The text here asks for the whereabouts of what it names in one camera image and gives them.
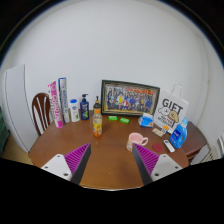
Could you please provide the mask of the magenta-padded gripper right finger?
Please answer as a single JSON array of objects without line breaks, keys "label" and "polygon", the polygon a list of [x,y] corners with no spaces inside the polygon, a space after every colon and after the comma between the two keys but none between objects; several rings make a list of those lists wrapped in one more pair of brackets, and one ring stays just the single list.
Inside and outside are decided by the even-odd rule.
[{"label": "magenta-padded gripper right finger", "polygon": [[182,167],[167,154],[158,155],[137,144],[133,145],[132,154],[144,185],[182,169]]}]

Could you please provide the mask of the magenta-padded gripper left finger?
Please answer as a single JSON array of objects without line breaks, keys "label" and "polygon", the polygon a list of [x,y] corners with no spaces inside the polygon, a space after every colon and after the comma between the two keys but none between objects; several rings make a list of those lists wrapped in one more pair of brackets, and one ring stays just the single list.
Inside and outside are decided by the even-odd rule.
[{"label": "magenta-padded gripper left finger", "polygon": [[42,169],[79,185],[90,155],[91,144],[87,143],[66,155],[56,154]]}]

